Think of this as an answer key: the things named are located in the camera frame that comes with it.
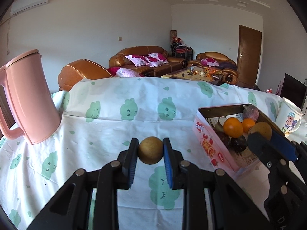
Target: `air conditioner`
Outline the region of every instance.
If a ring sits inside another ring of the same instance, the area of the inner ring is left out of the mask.
[[[18,0],[13,2],[11,16],[20,14],[29,9],[47,4],[48,0]]]

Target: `metal bolt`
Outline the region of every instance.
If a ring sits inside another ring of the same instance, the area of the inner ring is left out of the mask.
[[[83,175],[85,173],[85,170],[84,169],[78,169],[78,170],[76,170],[76,172],[75,172],[75,174],[77,175],[77,176],[81,176],[81,175]]]
[[[286,194],[288,192],[287,186],[286,185],[282,185],[280,191],[281,191],[282,194]]]
[[[183,160],[183,161],[180,162],[180,165],[181,165],[182,167],[188,167],[188,166],[190,165],[190,162],[189,162],[189,161],[186,161],[186,160]]]
[[[113,161],[113,162],[111,162],[111,166],[112,167],[118,167],[120,165],[120,161]]]
[[[225,171],[222,170],[222,169],[217,169],[217,170],[215,171],[215,173],[216,173],[218,176],[223,176],[223,175],[225,175]]]
[[[284,159],[280,159],[280,163],[281,165],[285,166],[286,165],[286,161]]]

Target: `small orange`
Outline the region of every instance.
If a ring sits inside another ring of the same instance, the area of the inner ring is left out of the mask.
[[[242,124],[235,117],[230,117],[225,121],[223,130],[228,136],[234,138],[238,138],[243,134]]]
[[[252,128],[255,124],[256,124],[255,121],[250,118],[244,119],[242,122],[243,131],[247,133],[249,129]]]

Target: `pink plastic pitcher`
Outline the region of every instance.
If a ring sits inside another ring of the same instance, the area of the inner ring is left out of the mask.
[[[4,87],[18,128],[10,130],[0,110],[0,129],[9,139],[24,136],[37,144],[51,136],[60,124],[59,113],[47,86],[38,50],[25,52],[0,68]]]

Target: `pitcher handle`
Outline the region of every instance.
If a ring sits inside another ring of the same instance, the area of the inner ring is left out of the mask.
[[[7,87],[7,75],[6,75],[5,70],[0,72],[0,85],[4,87],[5,96],[8,102],[12,104],[10,90]],[[20,127],[13,129],[13,130],[9,129],[7,122],[5,121],[1,107],[0,107],[0,129],[3,135],[8,139],[16,139],[25,134],[24,131]]]
[[[301,118],[300,118],[300,119],[297,121],[296,125],[294,126],[292,132],[296,131],[296,130],[299,128],[301,122],[302,122],[302,120],[301,120]]]

